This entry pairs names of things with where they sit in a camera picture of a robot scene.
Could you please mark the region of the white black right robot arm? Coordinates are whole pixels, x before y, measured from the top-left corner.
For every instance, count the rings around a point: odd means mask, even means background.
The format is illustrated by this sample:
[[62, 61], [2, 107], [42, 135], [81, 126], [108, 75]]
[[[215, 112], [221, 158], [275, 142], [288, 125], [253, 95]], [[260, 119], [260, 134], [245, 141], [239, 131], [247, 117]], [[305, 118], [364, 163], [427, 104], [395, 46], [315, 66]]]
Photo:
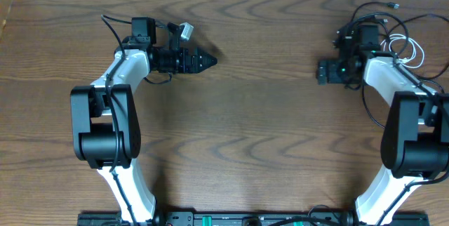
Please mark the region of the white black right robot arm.
[[350, 22], [337, 31], [337, 59], [321, 60], [319, 84], [373, 87], [389, 106], [382, 166], [341, 225], [389, 225], [418, 187], [448, 179], [448, 94], [424, 85], [392, 51], [382, 51], [377, 25]]

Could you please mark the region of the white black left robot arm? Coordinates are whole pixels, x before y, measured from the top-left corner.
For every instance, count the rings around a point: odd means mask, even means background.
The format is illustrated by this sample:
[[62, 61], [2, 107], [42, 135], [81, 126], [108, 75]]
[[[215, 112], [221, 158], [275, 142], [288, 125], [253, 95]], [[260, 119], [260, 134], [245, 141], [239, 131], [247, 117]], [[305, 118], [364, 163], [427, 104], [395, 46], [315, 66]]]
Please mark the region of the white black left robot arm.
[[138, 161], [141, 132], [133, 94], [153, 71], [198, 74], [217, 64], [200, 48], [190, 53], [181, 46], [194, 31], [187, 22], [134, 17], [127, 23], [131, 33], [117, 39], [114, 60], [104, 74], [70, 93], [74, 153], [106, 180], [120, 207], [116, 213], [80, 213], [78, 225], [166, 224]]

